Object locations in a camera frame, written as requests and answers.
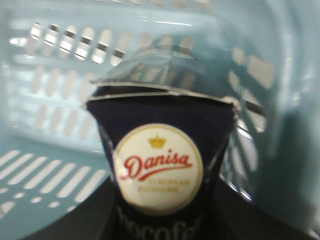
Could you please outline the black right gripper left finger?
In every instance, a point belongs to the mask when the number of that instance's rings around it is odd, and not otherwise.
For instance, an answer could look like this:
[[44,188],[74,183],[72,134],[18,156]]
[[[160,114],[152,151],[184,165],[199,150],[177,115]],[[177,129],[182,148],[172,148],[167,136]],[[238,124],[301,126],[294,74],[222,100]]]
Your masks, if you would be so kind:
[[114,204],[114,186],[108,177],[75,207],[38,203],[19,211],[14,220],[16,240],[99,240]]

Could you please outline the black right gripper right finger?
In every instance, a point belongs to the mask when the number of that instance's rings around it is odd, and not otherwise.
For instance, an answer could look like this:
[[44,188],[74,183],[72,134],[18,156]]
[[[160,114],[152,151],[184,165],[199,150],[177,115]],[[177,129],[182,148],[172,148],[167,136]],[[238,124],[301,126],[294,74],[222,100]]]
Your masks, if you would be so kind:
[[209,213],[204,221],[206,240],[316,240],[249,203],[222,179],[209,185]]

